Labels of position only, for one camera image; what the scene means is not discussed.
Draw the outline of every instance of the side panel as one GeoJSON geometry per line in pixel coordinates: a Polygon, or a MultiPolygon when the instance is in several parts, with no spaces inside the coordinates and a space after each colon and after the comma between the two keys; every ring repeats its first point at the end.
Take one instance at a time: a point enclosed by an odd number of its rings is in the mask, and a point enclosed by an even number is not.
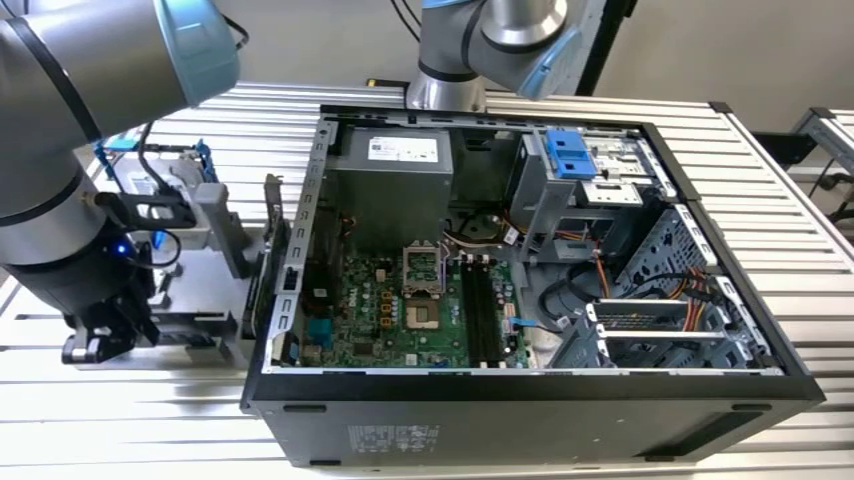
{"type": "Polygon", "coordinates": [[[259,402],[296,466],[489,465],[699,459],[798,402],[259,402]]]}

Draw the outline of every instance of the green circuit board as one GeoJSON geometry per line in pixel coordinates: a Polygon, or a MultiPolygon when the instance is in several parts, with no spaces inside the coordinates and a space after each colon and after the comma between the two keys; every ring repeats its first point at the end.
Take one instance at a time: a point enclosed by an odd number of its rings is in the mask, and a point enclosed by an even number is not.
{"type": "MultiPolygon", "coordinates": [[[[424,263],[424,268],[415,266],[419,277],[423,277],[425,274],[420,272],[427,272],[431,259],[415,258],[416,262],[424,263]]],[[[471,367],[459,265],[448,263],[444,293],[435,299],[425,296],[403,297],[401,264],[403,257],[348,256],[332,319],[331,345],[323,349],[316,346],[303,349],[307,352],[300,357],[304,366],[471,367]]],[[[505,333],[505,307],[501,302],[512,304],[511,308],[517,311],[505,264],[497,263],[491,267],[491,279],[496,297],[496,328],[505,333]]],[[[508,340],[504,333],[500,336],[503,342],[508,340]]],[[[525,368],[521,332],[515,335],[515,340],[517,349],[508,352],[504,362],[508,368],[525,368]]],[[[500,348],[504,351],[507,346],[501,344],[500,348]]]]}

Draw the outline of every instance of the white sticker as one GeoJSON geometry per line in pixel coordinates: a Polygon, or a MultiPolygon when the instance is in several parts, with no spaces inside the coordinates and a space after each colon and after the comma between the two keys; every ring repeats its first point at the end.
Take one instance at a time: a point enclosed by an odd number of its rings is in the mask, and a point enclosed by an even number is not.
{"type": "Polygon", "coordinates": [[[373,137],[368,160],[439,163],[439,142],[435,138],[373,137]]]}
{"type": "Polygon", "coordinates": [[[560,317],[558,319],[558,326],[560,327],[562,330],[566,330],[566,328],[570,326],[570,319],[568,317],[560,317]]]}
{"type": "Polygon", "coordinates": [[[353,453],[432,453],[439,443],[439,425],[349,425],[353,453]]]}
{"type": "Polygon", "coordinates": [[[519,238],[519,230],[509,227],[509,230],[507,230],[507,233],[504,234],[504,243],[507,245],[515,245],[517,238],[519,238]]]}

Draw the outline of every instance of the metal rail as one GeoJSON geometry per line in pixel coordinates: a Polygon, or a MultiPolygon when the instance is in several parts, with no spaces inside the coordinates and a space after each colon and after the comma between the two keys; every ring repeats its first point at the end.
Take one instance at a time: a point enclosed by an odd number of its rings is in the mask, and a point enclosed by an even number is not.
{"type": "MultiPolygon", "coordinates": [[[[296,210],[319,104],[401,105],[396,89],[241,84],[199,109],[155,125],[151,142],[204,136],[229,208],[265,217],[264,175],[281,176],[285,212],[296,210]]],[[[775,168],[738,120],[707,104],[554,97],[531,103],[491,93],[492,113],[652,122],[703,196],[730,247],[827,402],[695,465],[392,468],[328,471],[357,478],[739,478],[854,476],[854,274],[850,247],[775,168]]],[[[97,167],[92,173],[98,174],[97,167]]],[[[78,371],[58,363],[68,331],[14,281],[0,288],[0,466],[4,478],[58,475],[272,474],[317,478],[281,458],[263,421],[237,409],[243,372],[179,367],[78,371]]],[[[139,350],[135,355],[144,356],[139,350]]]]}

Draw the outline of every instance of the white wall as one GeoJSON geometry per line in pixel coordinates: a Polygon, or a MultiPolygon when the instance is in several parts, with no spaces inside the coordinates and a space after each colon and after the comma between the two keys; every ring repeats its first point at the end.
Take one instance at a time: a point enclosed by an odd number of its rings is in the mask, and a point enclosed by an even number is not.
{"type": "Polygon", "coordinates": [[[215,3],[252,35],[240,55],[244,80],[364,85],[368,78],[413,78],[417,43],[388,0],[215,3]]]}
{"type": "Polygon", "coordinates": [[[723,100],[755,129],[854,107],[854,1],[640,0],[598,95],[723,100]]]}

